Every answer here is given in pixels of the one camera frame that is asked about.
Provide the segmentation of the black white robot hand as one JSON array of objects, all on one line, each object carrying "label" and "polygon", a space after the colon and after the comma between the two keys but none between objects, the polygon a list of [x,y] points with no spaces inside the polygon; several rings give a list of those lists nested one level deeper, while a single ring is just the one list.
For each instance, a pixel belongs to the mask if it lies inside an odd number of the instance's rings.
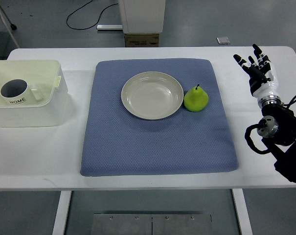
[{"label": "black white robot hand", "polygon": [[281,104],[277,92],[278,79],[275,67],[266,55],[256,44],[252,45],[256,60],[251,56],[246,61],[240,55],[235,54],[233,58],[242,70],[249,76],[250,93],[257,99],[259,107],[267,104]]}]

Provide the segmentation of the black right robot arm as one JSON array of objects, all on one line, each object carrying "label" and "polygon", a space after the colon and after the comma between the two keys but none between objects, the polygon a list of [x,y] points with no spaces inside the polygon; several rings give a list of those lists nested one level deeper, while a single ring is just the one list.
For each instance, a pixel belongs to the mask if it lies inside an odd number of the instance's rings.
[{"label": "black right robot arm", "polygon": [[[275,96],[265,98],[261,101],[262,119],[245,132],[250,149],[260,155],[271,153],[276,159],[275,170],[292,183],[296,183],[296,117],[290,109],[294,103],[296,95],[288,104],[282,104]],[[250,137],[254,129],[267,149],[254,145]]]}]

